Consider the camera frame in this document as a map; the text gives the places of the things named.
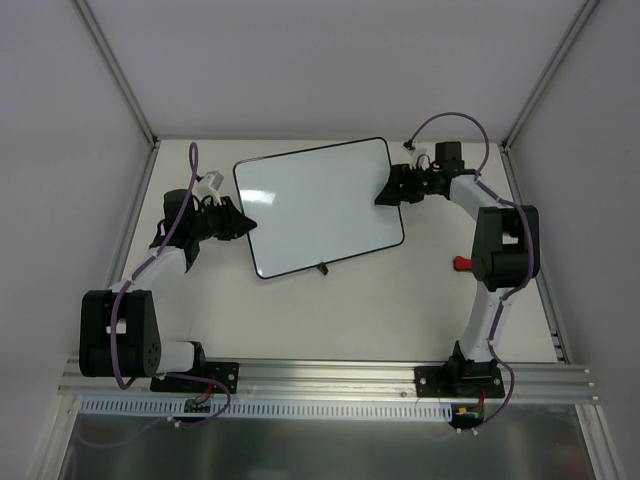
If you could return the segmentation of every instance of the white board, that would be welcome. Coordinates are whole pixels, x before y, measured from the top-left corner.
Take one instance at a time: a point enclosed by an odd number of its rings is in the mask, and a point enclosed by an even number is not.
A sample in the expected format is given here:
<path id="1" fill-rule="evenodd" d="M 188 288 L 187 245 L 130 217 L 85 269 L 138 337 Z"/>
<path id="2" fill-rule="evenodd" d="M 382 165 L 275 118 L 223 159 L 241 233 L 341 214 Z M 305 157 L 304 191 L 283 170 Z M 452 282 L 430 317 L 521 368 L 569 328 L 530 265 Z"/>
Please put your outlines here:
<path id="1" fill-rule="evenodd" d="M 238 162 L 233 174 L 263 279 L 400 245 L 398 207 L 374 205 L 389 178 L 382 138 Z"/>

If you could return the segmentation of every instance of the gray wall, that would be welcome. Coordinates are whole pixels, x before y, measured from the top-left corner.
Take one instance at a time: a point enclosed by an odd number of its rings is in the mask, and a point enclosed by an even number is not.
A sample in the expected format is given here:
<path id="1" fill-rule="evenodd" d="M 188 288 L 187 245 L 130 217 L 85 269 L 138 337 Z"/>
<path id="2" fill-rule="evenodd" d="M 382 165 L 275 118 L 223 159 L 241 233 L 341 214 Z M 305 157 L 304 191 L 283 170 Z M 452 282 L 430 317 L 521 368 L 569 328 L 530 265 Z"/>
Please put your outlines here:
<path id="1" fill-rule="evenodd" d="M 502 139 L 583 0 L 90 3 L 159 135 Z"/>
<path id="2" fill-rule="evenodd" d="M 640 2 L 605 0 L 514 149 L 573 359 L 640 478 Z"/>
<path id="3" fill-rule="evenodd" d="M 0 15 L 0 478 L 25 478 L 146 156 L 65 0 Z"/>

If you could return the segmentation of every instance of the white robotic arm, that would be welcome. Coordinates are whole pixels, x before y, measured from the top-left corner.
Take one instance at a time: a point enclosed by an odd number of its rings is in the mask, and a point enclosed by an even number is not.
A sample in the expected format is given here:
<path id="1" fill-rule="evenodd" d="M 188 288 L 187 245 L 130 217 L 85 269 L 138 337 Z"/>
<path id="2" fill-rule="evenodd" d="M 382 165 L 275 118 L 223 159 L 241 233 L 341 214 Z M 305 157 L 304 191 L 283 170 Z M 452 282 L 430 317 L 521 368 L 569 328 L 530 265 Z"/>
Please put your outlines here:
<path id="1" fill-rule="evenodd" d="M 417 160 L 411 142 L 405 147 Z M 442 195 L 476 221 L 472 271 L 478 280 L 469 323 L 442 367 L 416 367 L 419 397 L 504 397 L 495 353 L 517 291 L 539 269 L 538 213 L 532 206 L 500 200 L 465 169 L 460 142 L 436 144 L 435 162 L 393 165 L 376 205 L 417 203 Z"/>
<path id="2" fill-rule="evenodd" d="M 460 205 L 474 221 L 478 220 L 478 212 L 481 208 L 505 208 L 478 186 L 473 175 L 463 175 L 451 180 L 449 198 L 453 203 Z M 508 290 L 509 288 L 498 288 L 495 291 L 489 291 L 483 282 L 478 282 L 469 323 L 460 337 L 460 349 L 468 360 L 490 362 L 493 359 L 489 351 L 489 332 L 501 299 Z M 502 321 L 498 324 L 493 339 L 496 345 L 500 340 L 504 320 L 509 315 L 514 297 L 515 295 L 511 295 L 506 300 L 502 300 Z"/>
<path id="3" fill-rule="evenodd" d="M 134 273 L 107 290 L 85 294 L 79 352 L 83 375 L 115 376 L 114 351 L 121 377 L 154 377 L 169 372 L 197 374 L 205 369 L 206 357 L 199 343 L 161 338 L 154 303 L 191 268 L 201 241 L 211 237 L 233 240 L 257 226 L 235 208 L 230 198 L 220 198 L 217 190 L 222 179 L 218 172 L 199 177 L 195 190 L 200 197 L 187 190 L 166 193 L 164 220 L 158 224 L 156 237 Z M 115 344 L 112 314 L 117 315 Z"/>

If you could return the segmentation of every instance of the cable connector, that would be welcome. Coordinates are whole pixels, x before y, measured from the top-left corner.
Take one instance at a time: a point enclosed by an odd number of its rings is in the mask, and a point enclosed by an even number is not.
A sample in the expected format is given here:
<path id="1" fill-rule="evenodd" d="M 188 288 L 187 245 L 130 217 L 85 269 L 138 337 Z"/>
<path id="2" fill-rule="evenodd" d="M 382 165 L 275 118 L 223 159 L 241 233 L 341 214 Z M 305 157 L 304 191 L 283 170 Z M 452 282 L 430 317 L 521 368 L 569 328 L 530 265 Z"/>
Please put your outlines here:
<path id="1" fill-rule="evenodd" d="M 416 147 L 414 146 L 413 142 L 411 140 L 407 140 L 406 142 L 404 142 L 402 144 L 402 147 L 409 152 L 409 155 L 411 155 L 411 153 L 413 153 L 413 151 L 416 149 Z"/>
<path id="2" fill-rule="evenodd" d="M 207 172 L 204 177 L 198 180 L 195 188 L 196 193 L 201 199 L 211 195 L 214 199 L 219 200 L 218 190 L 220 190 L 223 180 L 224 176 L 220 172 Z"/>
<path id="3" fill-rule="evenodd" d="M 420 144 L 411 143 L 410 148 L 407 145 L 409 142 L 405 142 L 402 144 L 404 150 L 411 157 L 411 161 L 409 165 L 411 168 L 420 168 L 422 167 L 422 162 L 424 161 L 424 157 L 427 156 L 427 147 L 423 147 Z"/>

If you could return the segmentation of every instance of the black bracket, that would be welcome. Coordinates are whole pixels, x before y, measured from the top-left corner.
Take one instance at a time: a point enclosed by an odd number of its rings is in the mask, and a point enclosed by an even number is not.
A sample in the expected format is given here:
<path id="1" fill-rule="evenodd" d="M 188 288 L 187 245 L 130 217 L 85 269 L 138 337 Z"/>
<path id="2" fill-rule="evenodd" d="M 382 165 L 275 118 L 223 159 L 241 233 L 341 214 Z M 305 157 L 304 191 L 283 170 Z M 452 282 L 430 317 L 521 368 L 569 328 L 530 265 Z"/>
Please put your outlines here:
<path id="1" fill-rule="evenodd" d="M 316 265 L 316 268 L 320 270 L 320 273 L 322 273 L 325 277 L 329 275 L 329 268 L 327 267 L 326 263 L 320 262 L 318 265 Z"/>
<path id="2" fill-rule="evenodd" d="M 185 375 L 192 375 L 201 378 L 213 378 L 222 383 L 232 395 L 238 389 L 238 376 L 240 374 L 240 364 L 235 362 L 207 362 L 204 368 L 198 372 L 186 372 Z M 156 393 L 194 393 L 201 394 L 210 384 L 179 378 L 154 377 L 151 379 L 151 391 Z M 224 393 L 216 385 L 213 386 L 212 393 Z"/>
<path id="3" fill-rule="evenodd" d="M 453 354 L 441 366 L 413 369 L 416 395 L 419 398 L 504 398 L 502 373 L 495 360 L 466 360 L 456 342 Z"/>
<path id="4" fill-rule="evenodd" d="M 410 142 L 405 144 L 405 148 L 411 150 L 410 147 Z M 435 161 L 427 169 L 413 168 L 408 163 L 392 165 L 389 179 L 374 203 L 398 206 L 401 202 L 421 202 L 425 195 L 449 198 L 451 181 L 474 173 L 475 170 L 464 168 L 460 142 L 436 143 Z"/>

